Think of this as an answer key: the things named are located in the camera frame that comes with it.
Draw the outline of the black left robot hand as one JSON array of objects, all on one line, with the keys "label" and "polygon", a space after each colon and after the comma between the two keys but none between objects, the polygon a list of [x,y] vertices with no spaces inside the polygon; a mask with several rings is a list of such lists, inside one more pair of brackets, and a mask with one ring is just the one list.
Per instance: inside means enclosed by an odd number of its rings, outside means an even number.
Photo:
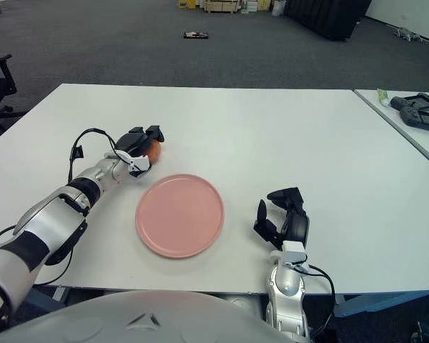
[{"label": "black left robot hand", "polygon": [[128,165],[129,174],[138,177],[157,163],[162,152],[164,135],[159,125],[144,130],[134,127],[116,143],[115,154]]}]

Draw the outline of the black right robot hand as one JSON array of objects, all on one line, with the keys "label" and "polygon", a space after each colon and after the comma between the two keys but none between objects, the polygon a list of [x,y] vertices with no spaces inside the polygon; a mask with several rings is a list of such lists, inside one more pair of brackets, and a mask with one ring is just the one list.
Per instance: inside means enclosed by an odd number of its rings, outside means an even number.
[{"label": "black right robot hand", "polygon": [[297,187],[281,189],[267,195],[277,207],[285,210],[285,220],[281,229],[267,218],[267,208],[260,200],[257,218],[253,229],[266,242],[274,246],[270,252],[269,261],[282,267],[296,270],[306,270],[307,234],[310,220],[303,209],[303,199]]}]

